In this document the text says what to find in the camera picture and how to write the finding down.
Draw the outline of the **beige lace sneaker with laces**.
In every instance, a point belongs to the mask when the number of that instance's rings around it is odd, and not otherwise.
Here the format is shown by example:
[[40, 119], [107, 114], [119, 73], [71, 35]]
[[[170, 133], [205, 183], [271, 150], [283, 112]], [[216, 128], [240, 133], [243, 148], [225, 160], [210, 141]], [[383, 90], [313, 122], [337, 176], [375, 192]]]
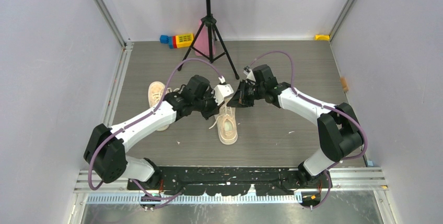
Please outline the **beige lace sneaker with laces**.
[[227, 105], [228, 99], [219, 108], [219, 113], [214, 115], [214, 123], [209, 127], [217, 127], [218, 137], [222, 144], [232, 145], [238, 139], [235, 108]]

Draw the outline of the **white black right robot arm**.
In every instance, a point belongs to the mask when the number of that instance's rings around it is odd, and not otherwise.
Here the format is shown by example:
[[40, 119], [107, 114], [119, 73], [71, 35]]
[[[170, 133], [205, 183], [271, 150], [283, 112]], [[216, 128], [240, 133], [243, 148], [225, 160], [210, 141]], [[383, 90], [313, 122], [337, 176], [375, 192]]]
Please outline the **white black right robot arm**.
[[319, 181], [319, 174], [341, 160], [351, 159], [350, 154], [357, 148], [367, 148], [366, 134], [349, 104], [322, 102], [287, 82], [271, 84], [243, 80], [227, 106], [252, 107], [256, 100], [261, 99], [302, 116], [318, 128], [320, 148], [302, 162], [296, 172], [298, 182], [304, 187], [313, 187]]

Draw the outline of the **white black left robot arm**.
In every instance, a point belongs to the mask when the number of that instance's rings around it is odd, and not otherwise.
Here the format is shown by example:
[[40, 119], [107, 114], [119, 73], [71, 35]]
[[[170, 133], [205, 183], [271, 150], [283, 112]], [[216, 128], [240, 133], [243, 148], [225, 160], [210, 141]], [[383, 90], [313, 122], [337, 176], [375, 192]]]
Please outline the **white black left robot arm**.
[[133, 158], [127, 152], [146, 136], [192, 112], [209, 119], [231, 94], [232, 88], [223, 78], [212, 88], [206, 78], [194, 75], [187, 84], [164, 93], [158, 103], [139, 115], [111, 127], [97, 125], [84, 153], [89, 164], [88, 180], [96, 172], [102, 183], [128, 178], [140, 181], [149, 190], [155, 189], [160, 183], [159, 168], [151, 160]]

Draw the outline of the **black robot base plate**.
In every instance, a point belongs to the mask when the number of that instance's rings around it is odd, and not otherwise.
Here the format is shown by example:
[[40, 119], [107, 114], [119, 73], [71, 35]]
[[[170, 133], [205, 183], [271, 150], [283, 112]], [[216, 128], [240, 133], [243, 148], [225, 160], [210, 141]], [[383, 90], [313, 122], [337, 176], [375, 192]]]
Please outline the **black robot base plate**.
[[152, 190], [173, 196], [257, 196], [290, 195], [296, 190], [318, 192], [329, 186], [326, 175], [310, 181], [302, 179], [296, 168], [277, 167], [158, 167], [146, 182], [129, 181], [128, 190]]

